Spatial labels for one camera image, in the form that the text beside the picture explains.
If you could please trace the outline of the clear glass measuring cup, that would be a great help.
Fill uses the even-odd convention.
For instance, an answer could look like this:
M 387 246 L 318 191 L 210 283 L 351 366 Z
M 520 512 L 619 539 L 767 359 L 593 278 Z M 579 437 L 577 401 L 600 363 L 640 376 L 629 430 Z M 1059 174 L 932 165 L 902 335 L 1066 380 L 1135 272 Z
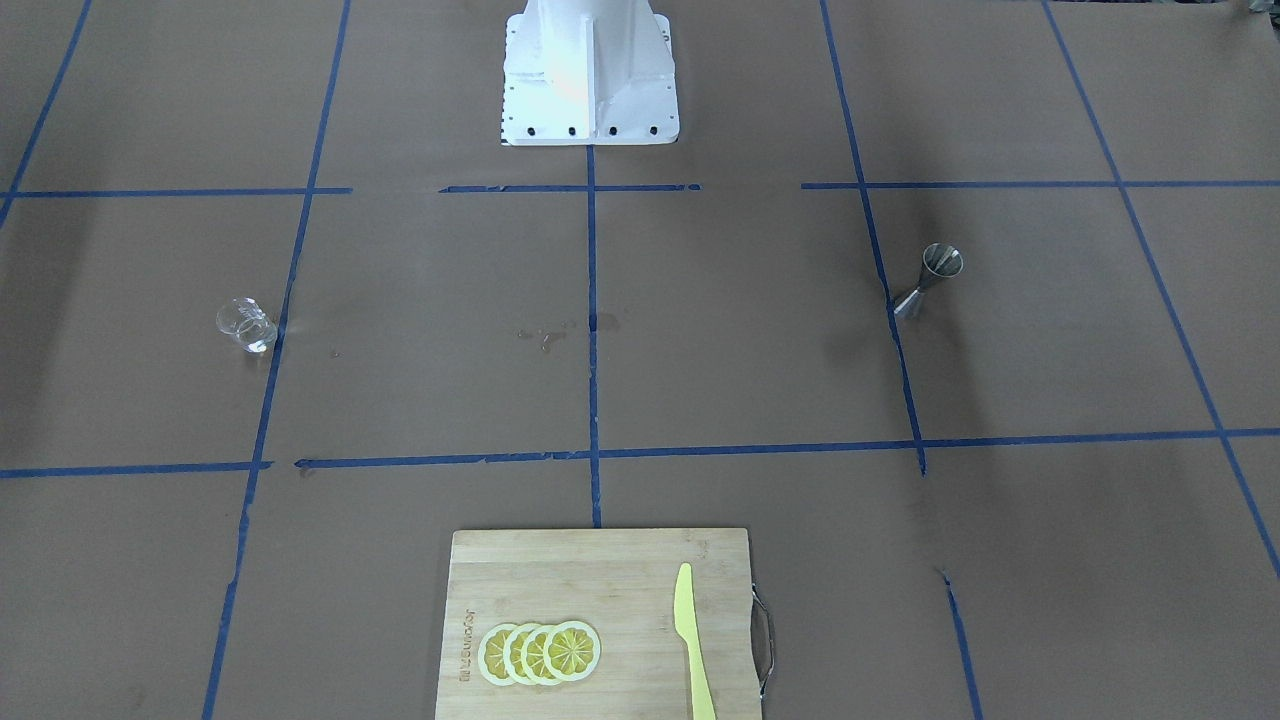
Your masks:
M 224 336 L 234 341 L 247 354 L 265 354 L 279 337 L 278 324 L 255 299 L 250 297 L 227 301 L 219 309 L 215 323 Z

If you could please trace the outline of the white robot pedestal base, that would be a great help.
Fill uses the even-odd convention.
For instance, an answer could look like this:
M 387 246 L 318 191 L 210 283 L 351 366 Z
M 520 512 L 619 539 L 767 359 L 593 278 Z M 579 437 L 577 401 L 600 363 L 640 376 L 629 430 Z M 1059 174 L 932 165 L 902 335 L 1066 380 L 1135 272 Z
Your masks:
M 504 41 L 504 146 L 678 141 L 672 28 L 650 3 L 529 1 Z

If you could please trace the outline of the steel double jigger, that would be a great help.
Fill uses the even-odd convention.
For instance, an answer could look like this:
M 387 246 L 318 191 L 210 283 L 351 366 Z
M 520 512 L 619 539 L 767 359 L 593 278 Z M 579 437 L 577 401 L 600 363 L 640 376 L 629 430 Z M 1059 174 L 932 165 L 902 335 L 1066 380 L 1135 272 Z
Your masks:
M 951 243 L 931 243 L 922 250 L 920 270 L 915 283 L 893 299 L 893 316 L 909 319 L 919 314 L 925 292 L 943 281 L 959 275 L 964 259 Z

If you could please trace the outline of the lemon slice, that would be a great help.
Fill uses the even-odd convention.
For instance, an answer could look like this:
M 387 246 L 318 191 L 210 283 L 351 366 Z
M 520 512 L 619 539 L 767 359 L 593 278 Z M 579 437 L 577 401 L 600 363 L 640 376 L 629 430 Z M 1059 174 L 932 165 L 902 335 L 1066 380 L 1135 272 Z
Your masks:
M 561 679 L 548 667 L 545 660 L 547 642 L 550 639 L 553 626 L 541 624 L 531 629 L 521 644 L 520 659 L 524 667 L 524 676 L 534 685 L 558 685 Z
M 558 682 L 581 682 L 590 676 L 602 656 L 602 639 L 594 626 L 580 620 L 557 624 L 543 646 L 543 664 Z
M 524 648 L 529 637 L 539 628 L 539 623 L 520 624 L 512 628 L 506 637 L 502 651 L 502 661 L 507 676 L 515 684 L 536 685 L 535 680 L 529 675 Z
M 479 670 L 481 676 L 493 685 L 508 687 L 516 683 L 512 671 L 507 667 L 506 653 L 506 643 L 516 628 L 517 625 L 513 623 L 494 625 L 480 641 Z

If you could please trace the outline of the yellow plastic knife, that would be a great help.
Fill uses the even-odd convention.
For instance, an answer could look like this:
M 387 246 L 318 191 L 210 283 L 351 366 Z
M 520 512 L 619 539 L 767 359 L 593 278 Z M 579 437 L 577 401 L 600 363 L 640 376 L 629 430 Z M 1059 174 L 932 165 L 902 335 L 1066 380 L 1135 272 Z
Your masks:
M 692 565 L 681 562 L 673 589 L 675 632 L 686 648 L 690 708 L 692 719 L 717 719 L 698 628 Z

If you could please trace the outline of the bamboo cutting board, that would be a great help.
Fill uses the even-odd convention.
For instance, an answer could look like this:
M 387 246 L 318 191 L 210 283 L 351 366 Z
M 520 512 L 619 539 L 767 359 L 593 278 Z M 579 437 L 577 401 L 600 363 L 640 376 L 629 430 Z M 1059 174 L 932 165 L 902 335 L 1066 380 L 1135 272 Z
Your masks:
M 701 653 L 718 719 L 759 719 L 756 603 L 742 528 L 458 530 L 443 620 L 439 719 L 692 719 L 673 589 L 692 565 Z M 502 623 L 580 620 L 602 639 L 595 671 L 558 685 L 498 687 L 480 641 Z

